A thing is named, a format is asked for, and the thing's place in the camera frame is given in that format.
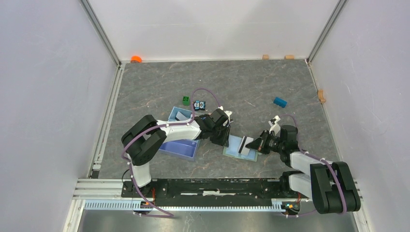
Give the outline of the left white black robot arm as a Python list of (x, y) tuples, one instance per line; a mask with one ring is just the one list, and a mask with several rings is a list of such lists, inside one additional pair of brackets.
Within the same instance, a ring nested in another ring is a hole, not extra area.
[(140, 119), (121, 138), (121, 156), (128, 162), (133, 190), (140, 197), (152, 191), (149, 162), (162, 144), (177, 140), (206, 140), (228, 146), (232, 112), (218, 107), (211, 114), (191, 116), (183, 121), (156, 120), (153, 115)]

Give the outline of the blue toy brick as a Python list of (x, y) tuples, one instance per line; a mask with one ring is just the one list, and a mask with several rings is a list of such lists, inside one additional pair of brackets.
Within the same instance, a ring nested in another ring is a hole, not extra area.
[(285, 101), (284, 99), (281, 99), (279, 97), (275, 97), (273, 100), (273, 104), (276, 104), (282, 108), (285, 108), (287, 106), (287, 101)]

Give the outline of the stack of credit cards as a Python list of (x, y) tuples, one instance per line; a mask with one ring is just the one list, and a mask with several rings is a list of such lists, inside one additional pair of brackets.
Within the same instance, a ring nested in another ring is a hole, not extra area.
[(192, 113), (189, 114), (183, 114), (181, 111), (177, 112), (175, 115), (175, 120), (176, 121), (190, 121), (192, 118)]

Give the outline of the green toy cube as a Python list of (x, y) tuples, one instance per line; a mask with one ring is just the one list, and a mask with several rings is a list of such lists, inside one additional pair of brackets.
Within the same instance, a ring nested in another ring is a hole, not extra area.
[(189, 96), (183, 96), (183, 98), (182, 98), (182, 104), (183, 104), (184, 106), (190, 106), (190, 98), (189, 98)]

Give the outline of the curved wooden piece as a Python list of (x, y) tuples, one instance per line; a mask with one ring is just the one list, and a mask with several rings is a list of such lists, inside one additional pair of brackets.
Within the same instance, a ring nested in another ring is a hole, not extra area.
[(323, 89), (319, 89), (319, 90), (317, 91), (317, 96), (318, 96), (319, 102), (320, 102), (321, 104), (323, 104), (323, 103), (326, 102), (326, 98), (324, 97), (324, 91), (323, 91)]

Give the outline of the green card holder wallet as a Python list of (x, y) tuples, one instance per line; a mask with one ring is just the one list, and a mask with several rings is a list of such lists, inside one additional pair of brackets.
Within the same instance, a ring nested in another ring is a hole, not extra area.
[(253, 142), (253, 140), (253, 138), (247, 136), (238, 137), (230, 135), (228, 139), (228, 147), (224, 147), (222, 154), (231, 158), (256, 162), (258, 152), (256, 150), (246, 148), (246, 145)]

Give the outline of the black blue owl toy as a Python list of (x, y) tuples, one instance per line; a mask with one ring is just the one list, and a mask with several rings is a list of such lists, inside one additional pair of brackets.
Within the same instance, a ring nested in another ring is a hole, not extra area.
[(205, 101), (193, 101), (192, 105), (195, 111), (205, 111), (206, 110)]

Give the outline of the thin card edge-on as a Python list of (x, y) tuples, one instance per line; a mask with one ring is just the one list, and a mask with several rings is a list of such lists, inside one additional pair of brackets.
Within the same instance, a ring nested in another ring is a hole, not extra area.
[(251, 143), (253, 141), (254, 141), (254, 139), (252, 137), (244, 136), (241, 140), (241, 143), (240, 143), (240, 146), (239, 146), (239, 149), (238, 149), (238, 153), (240, 155), (247, 156), (250, 152), (250, 149), (247, 148), (246, 145), (248, 145), (249, 143)]

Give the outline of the blue three-compartment organizer tray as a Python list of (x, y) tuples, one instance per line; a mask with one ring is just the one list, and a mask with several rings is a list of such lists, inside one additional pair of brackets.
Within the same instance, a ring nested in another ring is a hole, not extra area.
[[(175, 115), (177, 112), (181, 111), (183, 114), (191, 113), (191, 110), (183, 109), (174, 106), (169, 114), (168, 121), (176, 121)], [(166, 142), (161, 145), (159, 152), (170, 155), (176, 158), (195, 161), (197, 150), (199, 149), (200, 140), (176, 140)]]

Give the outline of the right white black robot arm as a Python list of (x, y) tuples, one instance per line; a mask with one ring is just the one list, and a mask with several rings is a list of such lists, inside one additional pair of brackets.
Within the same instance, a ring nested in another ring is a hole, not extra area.
[(310, 198), (320, 214), (357, 212), (361, 200), (347, 163), (320, 159), (299, 147), (298, 128), (281, 126), (278, 132), (264, 130), (246, 148), (262, 154), (276, 152), (292, 171), (282, 174), (279, 191), (285, 197), (297, 192)]

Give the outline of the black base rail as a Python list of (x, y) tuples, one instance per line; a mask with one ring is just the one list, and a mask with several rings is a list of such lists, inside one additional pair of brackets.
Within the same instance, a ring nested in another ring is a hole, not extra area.
[(272, 199), (295, 202), (301, 198), (275, 178), (159, 178), (140, 191), (156, 206), (270, 206)]

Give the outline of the orange round cap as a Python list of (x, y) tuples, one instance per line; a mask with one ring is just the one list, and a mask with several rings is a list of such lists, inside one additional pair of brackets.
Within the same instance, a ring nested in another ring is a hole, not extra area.
[(130, 59), (130, 63), (141, 63), (142, 59), (139, 56), (132, 56)]

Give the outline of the aluminium frame rail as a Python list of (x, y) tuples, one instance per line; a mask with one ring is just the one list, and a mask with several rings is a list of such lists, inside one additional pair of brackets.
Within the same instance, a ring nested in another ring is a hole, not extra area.
[[(299, 209), (300, 205), (271, 201), (267, 206), (161, 206), (165, 211), (198, 211), (198, 212), (280, 212), (286, 209)], [(123, 210), (150, 212), (155, 210), (142, 200), (86, 200), (85, 210)]]

